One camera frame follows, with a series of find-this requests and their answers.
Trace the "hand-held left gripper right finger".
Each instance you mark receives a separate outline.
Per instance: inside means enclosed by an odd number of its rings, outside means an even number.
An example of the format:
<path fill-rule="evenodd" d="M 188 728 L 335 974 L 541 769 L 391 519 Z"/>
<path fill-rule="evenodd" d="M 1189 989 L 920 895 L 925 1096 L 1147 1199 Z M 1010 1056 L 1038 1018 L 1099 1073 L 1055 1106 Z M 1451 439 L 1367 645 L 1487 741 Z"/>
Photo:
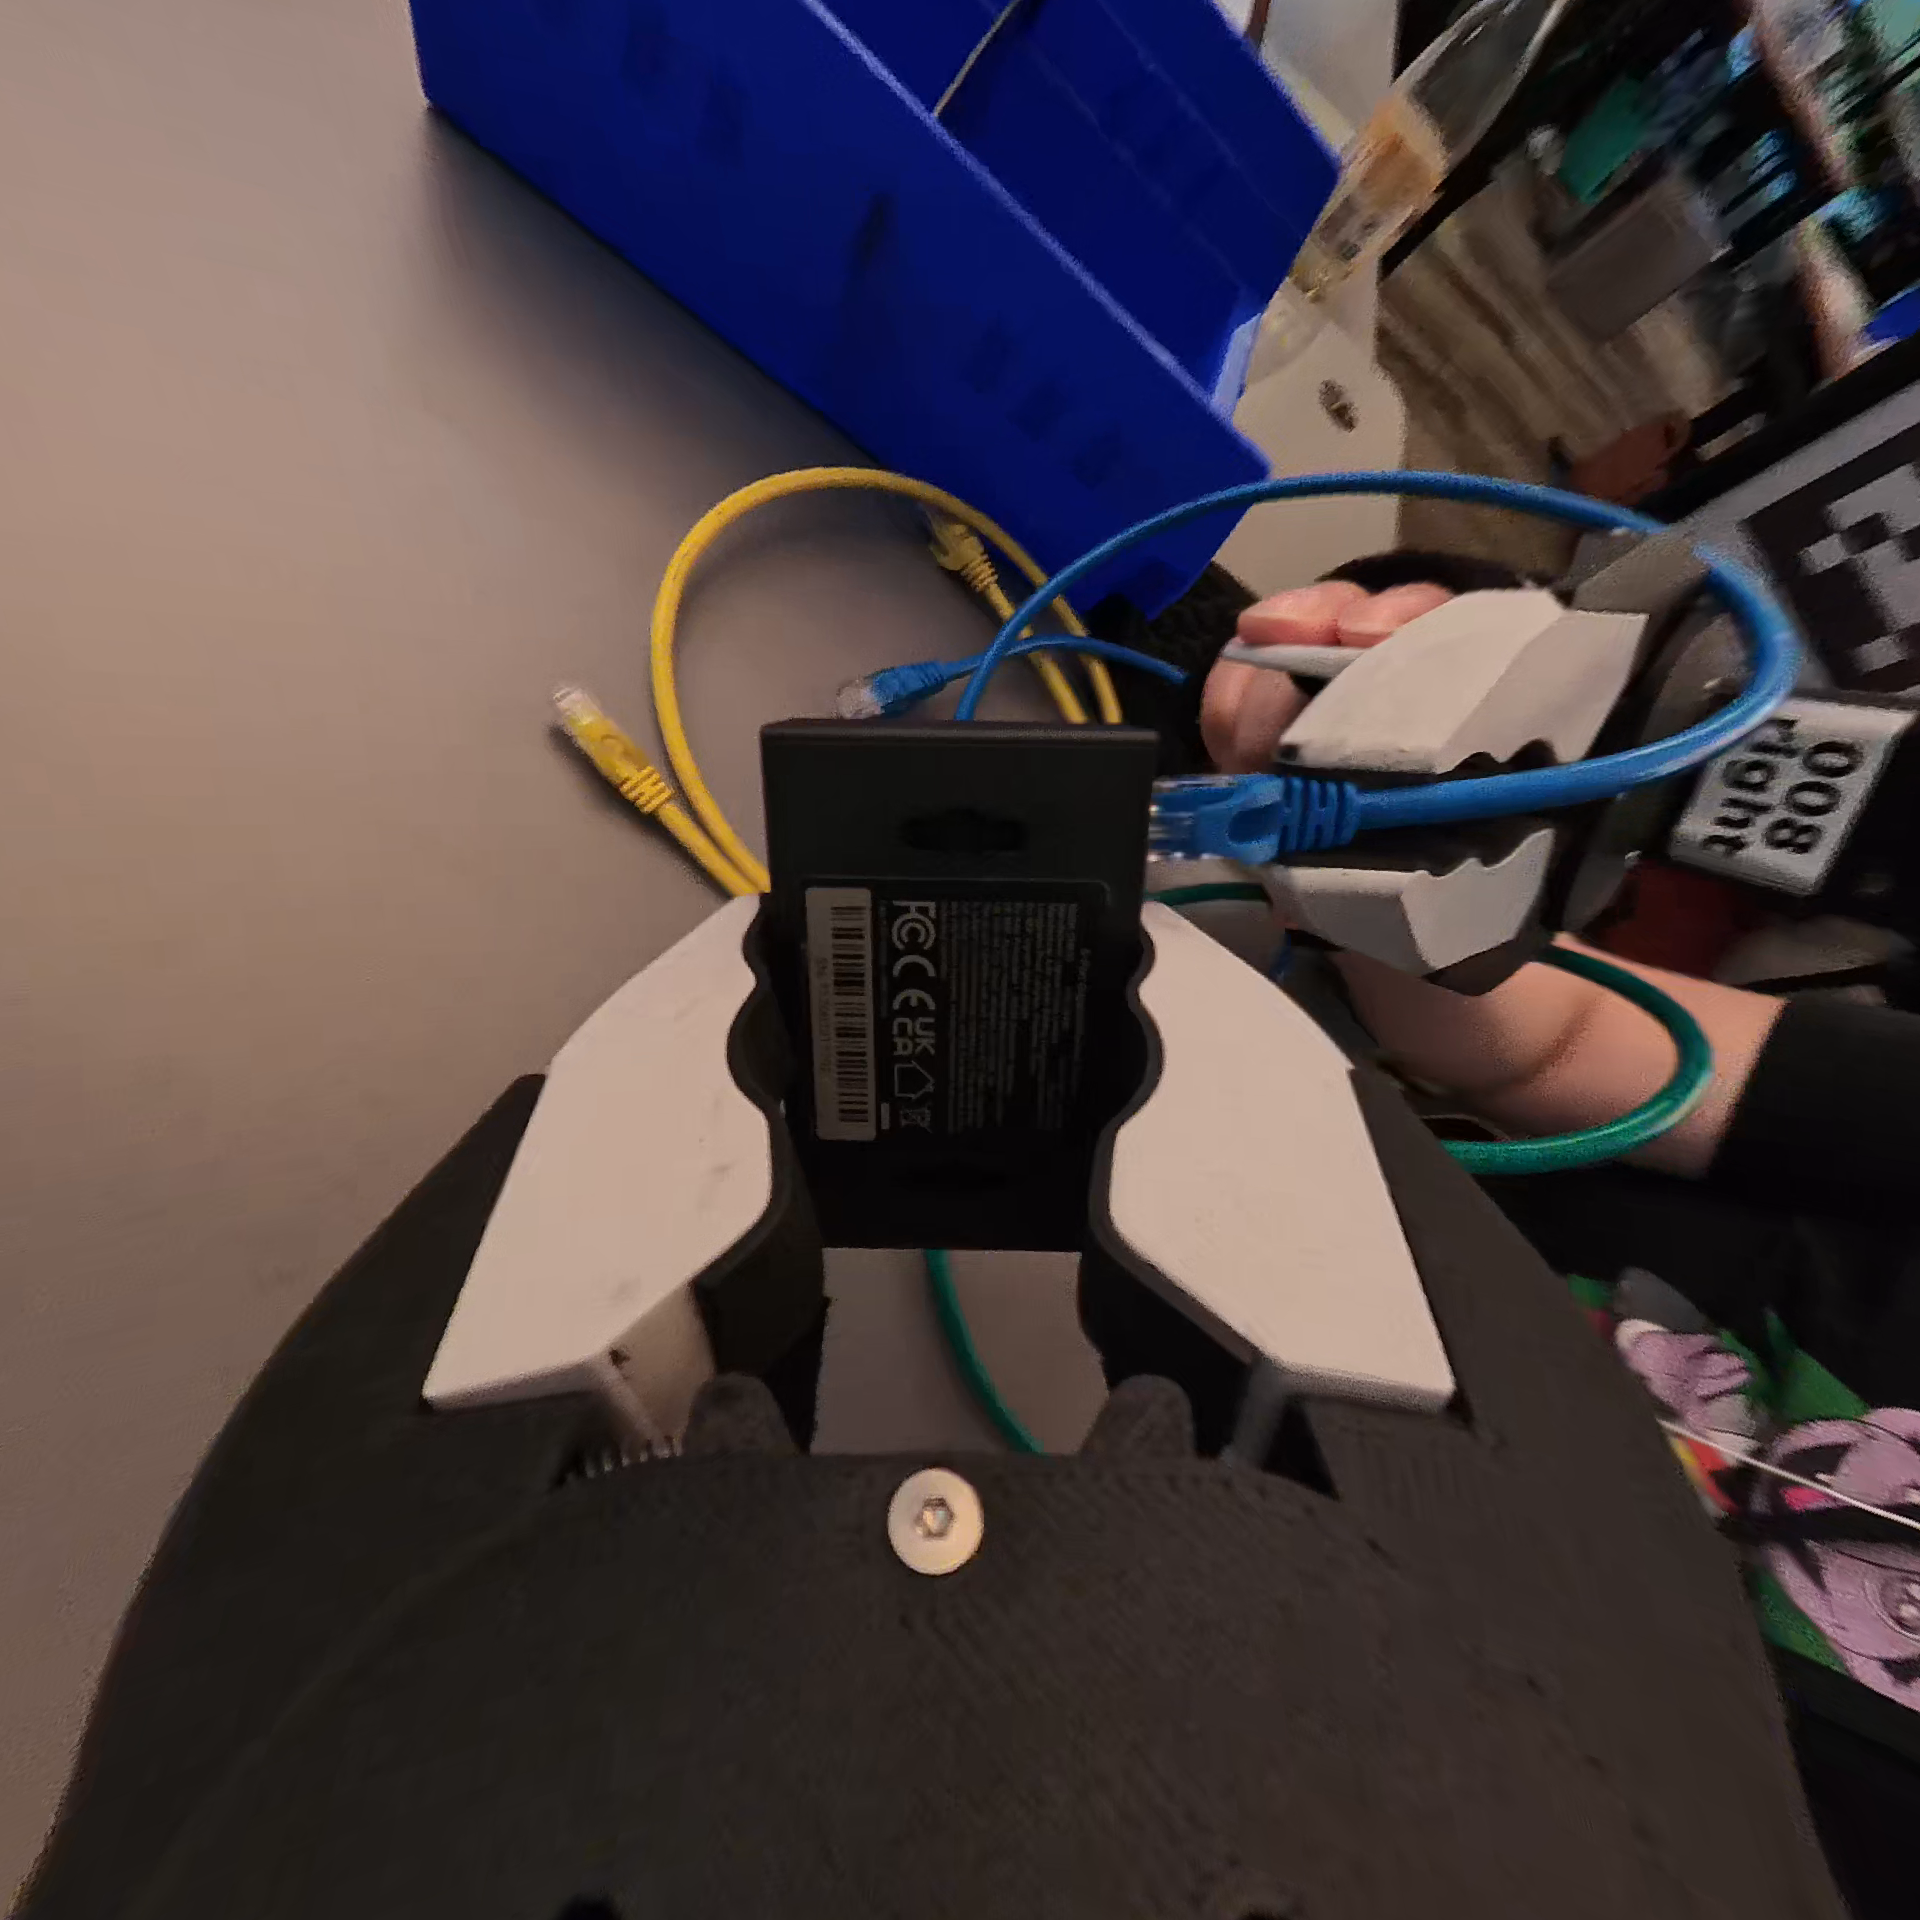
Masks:
<path fill-rule="evenodd" d="M 1140 925 L 1143 1083 L 1095 1151 L 1088 1261 L 1178 1325 L 1168 1355 L 1218 1419 L 1446 1411 L 1453 1368 L 1349 1059 L 1171 906 Z"/>

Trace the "person's printed pants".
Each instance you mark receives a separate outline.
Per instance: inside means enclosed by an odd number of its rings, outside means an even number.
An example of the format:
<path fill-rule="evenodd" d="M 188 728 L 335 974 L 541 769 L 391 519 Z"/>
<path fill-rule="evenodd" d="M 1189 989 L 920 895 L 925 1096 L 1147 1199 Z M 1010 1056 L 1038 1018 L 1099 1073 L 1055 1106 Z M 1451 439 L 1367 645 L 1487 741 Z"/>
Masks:
<path fill-rule="evenodd" d="M 1735 1550 L 1766 1647 L 1916 1729 L 1916 1409 L 1863 1399 L 1775 1311 L 1736 1333 L 1642 1266 L 1567 1288 Z"/>

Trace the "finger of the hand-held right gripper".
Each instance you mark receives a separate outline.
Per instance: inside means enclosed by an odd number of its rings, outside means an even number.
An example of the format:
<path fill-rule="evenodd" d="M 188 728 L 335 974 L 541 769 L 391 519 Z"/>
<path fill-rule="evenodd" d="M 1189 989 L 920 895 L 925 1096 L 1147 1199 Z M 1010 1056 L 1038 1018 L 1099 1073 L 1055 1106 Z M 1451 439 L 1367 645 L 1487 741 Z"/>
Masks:
<path fill-rule="evenodd" d="M 1437 779 L 1475 762 L 1586 757 L 1635 680 L 1646 613 L 1570 608 L 1549 591 L 1464 592 L 1376 648 L 1250 648 L 1222 659 L 1319 685 L 1279 738 L 1316 775 Z"/>
<path fill-rule="evenodd" d="M 1555 831 L 1415 832 L 1263 866 L 1287 928 L 1403 976 L 1440 976 L 1531 933 L 1556 857 Z"/>

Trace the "person's right hand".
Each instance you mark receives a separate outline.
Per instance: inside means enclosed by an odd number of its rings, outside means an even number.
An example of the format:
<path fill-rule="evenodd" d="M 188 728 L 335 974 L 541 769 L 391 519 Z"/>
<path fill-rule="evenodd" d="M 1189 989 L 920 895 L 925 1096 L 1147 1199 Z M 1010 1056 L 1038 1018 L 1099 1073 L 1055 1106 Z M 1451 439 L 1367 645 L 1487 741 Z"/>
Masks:
<path fill-rule="evenodd" d="M 1266 657 L 1300 648 L 1360 651 L 1451 597 L 1524 583 L 1487 561 L 1392 552 L 1340 567 L 1326 582 L 1269 595 L 1239 613 L 1231 638 Z M 1277 667 L 1212 664 L 1198 690 L 1195 721 L 1210 769 L 1220 775 L 1263 774 L 1309 698 L 1312 689 Z"/>

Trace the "person's right forearm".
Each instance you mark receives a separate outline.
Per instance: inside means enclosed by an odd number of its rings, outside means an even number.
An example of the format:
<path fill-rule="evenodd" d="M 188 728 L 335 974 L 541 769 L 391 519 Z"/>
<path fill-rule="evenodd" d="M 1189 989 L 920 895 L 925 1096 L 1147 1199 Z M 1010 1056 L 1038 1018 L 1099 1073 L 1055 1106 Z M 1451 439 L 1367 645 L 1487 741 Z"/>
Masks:
<path fill-rule="evenodd" d="M 1334 965 L 1390 1059 L 1510 1136 L 1619 1120 L 1674 1067 L 1650 1013 L 1548 963 L 1480 997 L 1355 954 Z M 1829 994 L 1779 1000 L 1655 967 L 1635 967 L 1635 979 L 1682 1007 L 1712 1047 L 1708 1094 L 1632 1158 L 1636 1166 L 1754 1205 L 1916 1225 L 1916 1015 Z"/>

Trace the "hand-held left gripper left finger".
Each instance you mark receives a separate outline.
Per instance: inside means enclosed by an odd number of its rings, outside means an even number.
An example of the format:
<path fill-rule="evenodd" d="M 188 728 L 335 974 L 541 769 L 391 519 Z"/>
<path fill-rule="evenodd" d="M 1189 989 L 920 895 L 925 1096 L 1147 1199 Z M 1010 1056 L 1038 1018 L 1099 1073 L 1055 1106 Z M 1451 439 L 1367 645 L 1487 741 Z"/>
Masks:
<path fill-rule="evenodd" d="M 436 1411 L 598 1399 L 638 1453 L 703 1384 L 771 1384 L 826 1328 L 826 1242 L 780 1098 L 757 897 L 623 983 L 546 1067 L 422 1378 Z"/>

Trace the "glass bottle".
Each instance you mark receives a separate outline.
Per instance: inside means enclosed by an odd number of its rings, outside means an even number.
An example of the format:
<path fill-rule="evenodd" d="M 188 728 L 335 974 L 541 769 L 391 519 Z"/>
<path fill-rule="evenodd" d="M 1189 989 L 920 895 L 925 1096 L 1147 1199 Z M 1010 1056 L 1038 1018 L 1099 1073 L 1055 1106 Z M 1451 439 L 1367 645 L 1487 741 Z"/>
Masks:
<path fill-rule="evenodd" d="M 1437 199 L 1517 96 L 1566 3 L 1477 3 L 1395 81 L 1341 157 L 1334 193 L 1303 241 L 1287 291 L 1326 302 Z"/>

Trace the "black network switch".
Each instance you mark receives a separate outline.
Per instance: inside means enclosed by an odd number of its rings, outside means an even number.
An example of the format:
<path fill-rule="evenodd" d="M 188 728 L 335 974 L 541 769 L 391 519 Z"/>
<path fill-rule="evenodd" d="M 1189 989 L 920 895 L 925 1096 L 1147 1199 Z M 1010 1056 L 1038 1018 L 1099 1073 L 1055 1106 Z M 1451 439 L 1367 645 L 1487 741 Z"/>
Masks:
<path fill-rule="evenodd" d="M 1157 759 L 1126 728 L 764 730 L 752 959 L 829 1246 L 1085 1248 L 1151 1051 Z"/>

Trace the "blue plastic bin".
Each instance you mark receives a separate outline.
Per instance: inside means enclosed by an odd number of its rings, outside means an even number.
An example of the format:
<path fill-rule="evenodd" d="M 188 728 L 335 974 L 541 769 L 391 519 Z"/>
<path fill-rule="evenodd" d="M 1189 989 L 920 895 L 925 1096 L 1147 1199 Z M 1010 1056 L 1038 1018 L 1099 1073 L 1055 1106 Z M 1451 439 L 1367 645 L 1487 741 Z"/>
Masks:
<path fill-rule="evenodd" d="M 1206 3 L 414 3 L 424 102 L 887 472 L 1055 573 L 1263 480 L 1336 157 Z"/>

